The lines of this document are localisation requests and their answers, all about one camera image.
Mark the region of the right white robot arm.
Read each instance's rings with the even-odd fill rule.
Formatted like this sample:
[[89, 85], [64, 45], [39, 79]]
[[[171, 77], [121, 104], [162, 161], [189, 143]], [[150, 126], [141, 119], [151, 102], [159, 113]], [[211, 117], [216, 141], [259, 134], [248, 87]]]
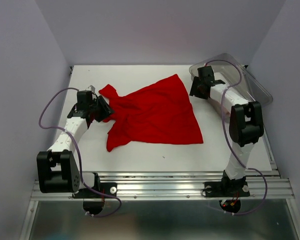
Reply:
[[236, 180], [246, 176], [252, 149], [264, 135], [262, 106], [258, 101], [248, 101], [233, 91], [237, 83], [230, 85], [216, 79], [211, 66], [200, 67], [197, 72], [190, 95], [212, 100], [220, 106], [223, 133], [231, 152], [224, 170], [228, 178], [220, 182], [220, 189], [223, 194], [232, 195], [238, 190]]

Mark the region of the red t-shirt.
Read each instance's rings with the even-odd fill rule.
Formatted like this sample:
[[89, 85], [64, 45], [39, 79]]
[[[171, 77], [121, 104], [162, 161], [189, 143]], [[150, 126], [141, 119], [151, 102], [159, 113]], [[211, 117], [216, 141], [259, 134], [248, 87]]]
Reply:
[[106, 149], [111, 152], [130, 142], [150, 144], [203, 144], [187, 90], [177, 74], [125, 96], [110, 84], [99, 90], [114, 110], [104, 121], [114, 121]]

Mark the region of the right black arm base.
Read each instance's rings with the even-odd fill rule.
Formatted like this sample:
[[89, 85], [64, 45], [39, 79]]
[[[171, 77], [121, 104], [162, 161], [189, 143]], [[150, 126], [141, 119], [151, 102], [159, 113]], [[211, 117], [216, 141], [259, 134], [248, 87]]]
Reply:
[[203, 183], [201, 195], [207, 198], [225, 199], [230, 197], [249, 197], [250, 191], [246, 177], [230, 179], [223, 171], [220, 181], [206, 181]]

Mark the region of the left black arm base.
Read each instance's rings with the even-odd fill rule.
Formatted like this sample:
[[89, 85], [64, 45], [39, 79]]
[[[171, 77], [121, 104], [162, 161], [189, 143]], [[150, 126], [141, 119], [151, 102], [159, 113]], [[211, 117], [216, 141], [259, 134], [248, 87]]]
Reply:
[[74, 199], [111, 199], [117, 196], [118, 185], [110, 181], [101, 181], [100, 176], [96, 172], [83, 175], [85, 183], [94, 191], [89, 190], [82, 182], [79, 185], [77, 192], [72, 194]]

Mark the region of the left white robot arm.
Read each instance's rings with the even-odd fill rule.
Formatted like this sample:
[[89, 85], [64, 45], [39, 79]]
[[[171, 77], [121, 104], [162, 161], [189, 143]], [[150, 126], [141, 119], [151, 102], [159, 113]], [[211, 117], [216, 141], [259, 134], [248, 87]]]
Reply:
[[78, 143], [90, 125], [102, 122], [114, 113], [95, 88], [76, 89], [76, 103], [67, 115], [65, 126], [43, 126], [42, 129], [56, 129], [61, 133], [46, 151], [36, 157], [39, 188], [42, 193], [75, 193], [84, 184], [82, 159]]

